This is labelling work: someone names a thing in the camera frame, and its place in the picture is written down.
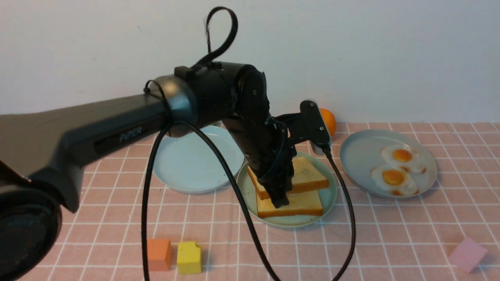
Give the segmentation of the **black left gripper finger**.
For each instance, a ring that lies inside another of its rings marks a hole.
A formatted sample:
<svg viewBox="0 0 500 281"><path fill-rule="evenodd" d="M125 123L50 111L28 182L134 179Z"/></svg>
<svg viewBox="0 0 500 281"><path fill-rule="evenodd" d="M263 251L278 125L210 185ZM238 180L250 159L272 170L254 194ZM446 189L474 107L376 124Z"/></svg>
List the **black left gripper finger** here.
<svg viewBox="0 0 500 281"><path fill-rule="evenodd" d="M258 182L270 196L273 206L280 208L289 204L286 193L292 189L291 178L294 175L292 160L284 160L271 164L261 163L258 171Z"/></svg>

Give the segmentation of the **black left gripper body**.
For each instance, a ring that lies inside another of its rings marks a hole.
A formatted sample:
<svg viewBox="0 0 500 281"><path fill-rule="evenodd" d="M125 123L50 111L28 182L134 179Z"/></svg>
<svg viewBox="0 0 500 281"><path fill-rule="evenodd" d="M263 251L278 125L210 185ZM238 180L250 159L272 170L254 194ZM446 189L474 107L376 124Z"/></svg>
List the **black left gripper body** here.
<svg viewBox="0 0 500 281"><path fill-rule="evenodd" d="M237 146L258 180L266 184L290 184L294 175L292 159L297 155L288 126L276 117L263 122L238 116L223 119Z"/></svg>

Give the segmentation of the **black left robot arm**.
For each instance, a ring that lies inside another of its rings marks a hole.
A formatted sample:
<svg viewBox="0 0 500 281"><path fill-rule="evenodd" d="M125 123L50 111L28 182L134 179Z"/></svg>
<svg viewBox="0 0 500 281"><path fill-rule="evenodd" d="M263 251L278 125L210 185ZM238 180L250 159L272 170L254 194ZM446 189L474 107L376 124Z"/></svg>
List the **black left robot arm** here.
<svg viewBox="0 0 500 281"><path fill-rule="evenodd" d="M76 212L84 168L156 132L182 137L222 121L275 207L287 206L295 142L270 115L263 72L248 64L179 66L144 94L32 114L1 115L1 280L48 254L61 207Z"/></svg>

